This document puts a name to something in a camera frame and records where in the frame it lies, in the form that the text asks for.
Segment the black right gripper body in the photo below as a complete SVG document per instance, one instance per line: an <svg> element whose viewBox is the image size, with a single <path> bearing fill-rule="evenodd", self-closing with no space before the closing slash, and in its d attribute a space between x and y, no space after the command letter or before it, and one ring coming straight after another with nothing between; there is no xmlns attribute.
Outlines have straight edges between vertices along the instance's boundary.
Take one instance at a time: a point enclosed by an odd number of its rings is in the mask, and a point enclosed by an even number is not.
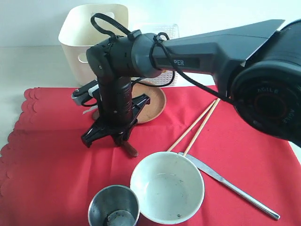
<svg viewBox="0 0 301 226"><path fill-rule="evenodd" d="M112 113L108 114L103 107L103 102L100 98L97 99L97 106L100 111L99 118L92 124L92 126L81 136L81 140L86 147L103 137L114 134L131 132L133 127L138 123L138 115L150 103L150 97L142 94L131 99L130 108L122 114Z"/></svg>

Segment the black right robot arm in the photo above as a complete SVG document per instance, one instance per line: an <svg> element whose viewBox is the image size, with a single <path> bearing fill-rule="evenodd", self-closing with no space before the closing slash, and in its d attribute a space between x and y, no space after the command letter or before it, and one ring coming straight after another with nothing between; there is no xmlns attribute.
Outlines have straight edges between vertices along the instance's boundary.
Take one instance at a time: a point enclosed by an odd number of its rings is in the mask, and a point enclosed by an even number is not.
<svg viewBox="0 0 301 226"><path fill-rule="evenodd" d="M147 95L132 97L132 78L163 70L234 106L256 130L301 144L301 22L271 19L178 39L129 31L94 14L90 22L109 36L86 51L97 77L100 118L81 137L86 146L111 136L127 140Z"/></svg>

